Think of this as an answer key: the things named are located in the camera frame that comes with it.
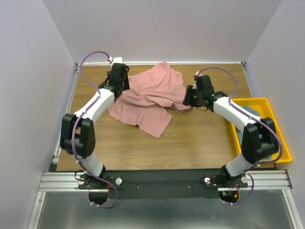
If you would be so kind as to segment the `pink t shirt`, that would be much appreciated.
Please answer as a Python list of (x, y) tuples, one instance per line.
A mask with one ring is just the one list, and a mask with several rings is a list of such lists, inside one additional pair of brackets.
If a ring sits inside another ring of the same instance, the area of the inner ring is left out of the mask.
[(178, 113), (191, 109), (183, 105), (186, 95), (183, 75), (167, 62), (129, 77), (129, 85), (130, 88), (107, 108), (109, 115), (155, 138), (162, 135), (172, 119), (167, 108)]

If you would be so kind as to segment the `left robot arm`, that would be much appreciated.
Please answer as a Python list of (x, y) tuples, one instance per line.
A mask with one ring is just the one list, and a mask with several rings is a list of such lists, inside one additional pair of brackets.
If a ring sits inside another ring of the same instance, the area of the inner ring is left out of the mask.
[(105, 110), (129, 89), (129, 67), (124, 63), (113, 63), (107, 72), (106, 80), (80, 110), (65, 114), (61, 123), (60, 147), (72, 155), (76, 163), (90, 176), (89, 183), (94, 188), (102, 188), (105, 183), (116, 189), (106, 180), (106, 168), (94, 153), (96, 138), (94, 125)]

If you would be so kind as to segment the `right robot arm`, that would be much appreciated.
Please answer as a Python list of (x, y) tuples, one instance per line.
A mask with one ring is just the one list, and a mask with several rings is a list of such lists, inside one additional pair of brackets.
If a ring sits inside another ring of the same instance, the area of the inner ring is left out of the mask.
[(217, 183), (230, 187), (246, 171), (274, 154), (282, 154), (282, 143), (276, 134), (274, 121), (260, 118), (237, 105), (231, 97), (215, 92), (208, 75), (197, 74), (194, 85), (187, 86), (184, 105), (205, 107), (232, 123), (243, 135), (241, 153), (222, 166)]

